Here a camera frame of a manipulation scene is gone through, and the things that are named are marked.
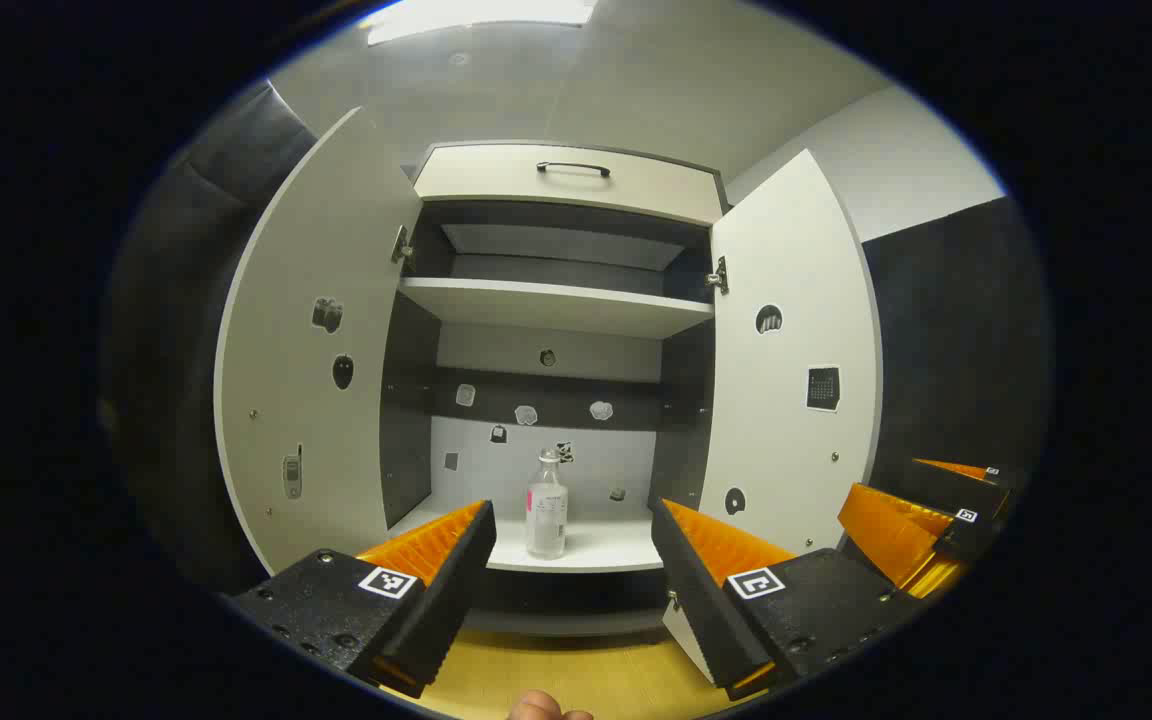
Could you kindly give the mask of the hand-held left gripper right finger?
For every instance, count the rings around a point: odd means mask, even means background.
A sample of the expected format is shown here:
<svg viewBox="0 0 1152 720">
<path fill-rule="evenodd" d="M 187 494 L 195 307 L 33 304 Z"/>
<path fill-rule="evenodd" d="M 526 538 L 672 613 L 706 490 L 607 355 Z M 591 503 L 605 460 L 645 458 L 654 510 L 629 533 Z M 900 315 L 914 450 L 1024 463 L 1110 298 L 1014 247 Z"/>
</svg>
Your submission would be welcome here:
<svg viewBox="0 0 1152 720">
<path fill-rule="evenodd" d="M 652 541 L 710 680 L 732 700 L 835 669 L 924 600 L 836 550 L 794 555 L 722 520 L 652 501 Z"/>
</svg>

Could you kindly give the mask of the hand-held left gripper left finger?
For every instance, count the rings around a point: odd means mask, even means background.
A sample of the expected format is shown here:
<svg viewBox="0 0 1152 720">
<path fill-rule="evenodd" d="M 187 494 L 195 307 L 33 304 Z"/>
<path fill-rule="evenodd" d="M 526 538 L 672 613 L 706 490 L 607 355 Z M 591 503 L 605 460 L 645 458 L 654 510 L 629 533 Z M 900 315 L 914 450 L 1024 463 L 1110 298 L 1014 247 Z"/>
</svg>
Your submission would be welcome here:
<svg viewBox="0 0 1152 720">
<path fill-rule="evenodd" d="M 480 500 L 355 555 L 311 551 L 228 602 L 285 647 L 417 700 L 465 624 L 495 541 L 494 505 Z"/>
</svg>

